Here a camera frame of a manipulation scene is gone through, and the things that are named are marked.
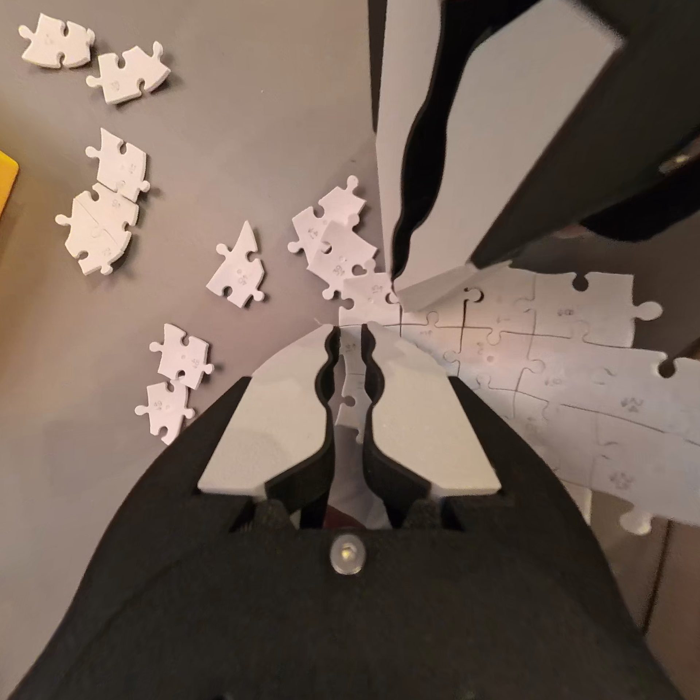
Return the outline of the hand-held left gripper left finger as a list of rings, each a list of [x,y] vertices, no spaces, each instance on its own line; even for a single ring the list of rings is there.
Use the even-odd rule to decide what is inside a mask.
[[[323,526],[335,476],[330,399],[340,331],[322,325],[250,376],[199,478],[207,494],[280,502],[300,528]]]

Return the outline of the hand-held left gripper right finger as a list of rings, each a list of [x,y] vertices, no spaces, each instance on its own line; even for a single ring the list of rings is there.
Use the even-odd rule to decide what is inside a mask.
[[[363,475],[399,529],[418,501],[492,496],[502,484],[445,369],[378,323],[361,327]]]

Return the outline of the white puzzle pieces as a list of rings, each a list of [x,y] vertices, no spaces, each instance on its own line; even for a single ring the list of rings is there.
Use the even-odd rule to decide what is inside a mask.
[[[36,28],[19,26],[18,33],[28,42],[22,60],[42,69],[76,69],[90,63],[94,32],[75,22],[65,22],[40,13]],[[102,91],[106,104],[118,105],[157,90],[170,76],[163,62],[164,47],[155,41],[150,52],[135,46],[121,56],[101,54],[99,75],[89,75],[86,83]],[[96,183],[91,190],[77,194],[69,215],[57,214],[57,225],[68,228],[65,248],[77,260],[83,275],[113,273],[114,264],[123,257],[132,239],[132,228],[139,217],[139,196],[151,188],[146,180],[147,153],[111,133],[100,129],[99,148],[89,145],[85,155],[98,161]],[[308,270],[324,276],[321,265],[328,263],[327,282],[349,287],[355,265],[371,266],[376,249],[353,231],[365,201],[356,196],[358,179],[350,176],[345,188],[335,188],[320,200],[324,216],[316,217],[309,207],[294,217],[298,241],[288,245],[296,254],[304,250]],[[256,234],[245,222],[235,245],[218,244],[216,253],[222,262],[206,284],[206,289],[227,299],[240,309],[251,300],[264,301],[260,289],[265,276],[263,262],[251,256],[258,252]],[[135,414],[149,417],[150,432],[165,444],[179,436],[185,420],[195,411],[188,406],[191,390],[198,389],[205,375],[214,371],[208,362],[209,344],[187,335],[183,329],[164,324],[163,341],[152,342],[150,351],[161,354],[158,372],[167,381],[147,387],[147,404],[138,405]]]

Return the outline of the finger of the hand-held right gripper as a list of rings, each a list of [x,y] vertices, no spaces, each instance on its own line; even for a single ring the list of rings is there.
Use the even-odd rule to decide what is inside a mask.
[[[622,45],[576,1],[446,1],[407,140],[398,299],[420,310],[535,237],[496,221]]]
[[[480,1],[386,3],[376,152],[384,258],[394,281],[435,203],[450,110],[481,35]]]

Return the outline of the assembled white puzzle section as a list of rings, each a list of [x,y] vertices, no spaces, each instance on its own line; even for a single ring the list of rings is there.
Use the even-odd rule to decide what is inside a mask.
[[[635,304],[634,277],[541,275],[504,267],[431,310],[398,304],[389,275],[344,280],[339,308],[346,378],[336,425],[363,440],[361,324],[375,320],[431,355],[512,426],[590,520],[592,492],[622,499],[619,518],[645,535],[654,517],[699,526],[699,361],[634,348],[635,322],[661,314]]]

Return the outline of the yellow plastic bin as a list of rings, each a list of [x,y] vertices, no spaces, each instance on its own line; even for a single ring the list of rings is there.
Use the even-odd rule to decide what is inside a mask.
[[[0,213],[3,215],[19,174],[19,164],[4,152],[0,153]]]

